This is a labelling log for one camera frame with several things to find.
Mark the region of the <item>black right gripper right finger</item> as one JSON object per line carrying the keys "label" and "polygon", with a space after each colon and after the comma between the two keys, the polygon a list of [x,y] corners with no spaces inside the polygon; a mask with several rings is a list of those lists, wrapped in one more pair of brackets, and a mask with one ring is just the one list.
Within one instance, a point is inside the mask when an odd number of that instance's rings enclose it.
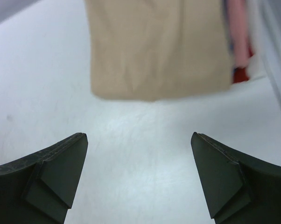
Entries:
{"label": "black right gripper right finger", "polygon": [[191,147],[211,219],[281,224],[281,167],[193,133]]}

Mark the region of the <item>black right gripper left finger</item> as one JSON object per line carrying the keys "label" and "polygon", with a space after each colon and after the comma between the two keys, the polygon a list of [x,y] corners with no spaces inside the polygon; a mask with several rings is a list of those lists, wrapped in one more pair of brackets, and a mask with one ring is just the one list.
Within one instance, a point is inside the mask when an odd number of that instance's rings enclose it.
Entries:
{"label": "black right gripper left finger", "polygon": [[76,133],[0,165],[0,224],[63,224],[72,208],[88,139]]}

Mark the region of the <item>beige t-shirt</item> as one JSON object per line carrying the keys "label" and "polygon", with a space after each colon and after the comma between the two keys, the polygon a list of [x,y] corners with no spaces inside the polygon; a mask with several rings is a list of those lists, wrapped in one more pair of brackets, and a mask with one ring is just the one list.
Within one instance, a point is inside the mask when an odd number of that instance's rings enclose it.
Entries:
{"label": "beige t-shirt", "polygon": [[108,100],[156,101],[232,84],[219,0],[87,0],[91,91]]}

